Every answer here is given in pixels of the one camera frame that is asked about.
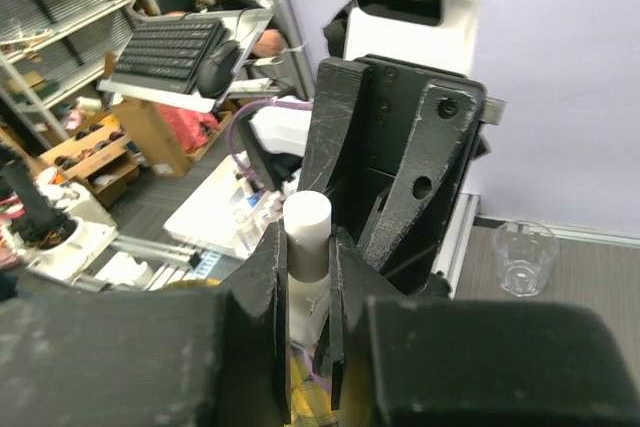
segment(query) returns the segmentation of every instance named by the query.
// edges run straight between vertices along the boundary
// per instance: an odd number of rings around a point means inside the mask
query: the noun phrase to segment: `white cylinder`
[[[331,202],[319,192],[296,192],[282,207],[287,267],[298,282],[318,282],[329,271]]]

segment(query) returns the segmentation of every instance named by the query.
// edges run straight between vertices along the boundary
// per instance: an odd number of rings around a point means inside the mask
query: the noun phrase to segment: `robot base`
[[[73,219],[77,224],[71,237],[49,250],[29,250],[33,259],[27,270],[55,282],[72,285],[75,277],[104,251],[118,235],[115,227]]]

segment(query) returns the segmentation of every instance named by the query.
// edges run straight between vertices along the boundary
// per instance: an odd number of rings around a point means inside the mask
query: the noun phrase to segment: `hand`
[[[265,30],[260,40],[254,45],[253,53],[258,57],[275,57],[284,49],[284,39],[274,29]]]

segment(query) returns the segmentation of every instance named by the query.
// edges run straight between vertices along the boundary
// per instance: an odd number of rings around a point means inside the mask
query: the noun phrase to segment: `shelving unit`
[[[32,46],[40,60],[25,52],[0,53],[0,97],[44,145],[50,143],[36,124],[46,123],[62,140],[69,136],[52,109],[98,80],[104,72],[104,54],[119,52],[133,33],[133,20],[124,7],[136,0],[0,0],[0,36],[15,31],[13,19],[24,31],[50,29],[52,35]],[[159,11],[155,0],[147,0]],[[23,75],[36,71],[59,88],[40,98]],[[16,102],[6,89],[13,80],[26,102]]]

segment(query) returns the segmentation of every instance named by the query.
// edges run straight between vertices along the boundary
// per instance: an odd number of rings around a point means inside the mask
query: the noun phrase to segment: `glass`
[[[493,236],[500,287],[517,297],[538,295],[558,256],[560,243],[544,225],[504,223]]]

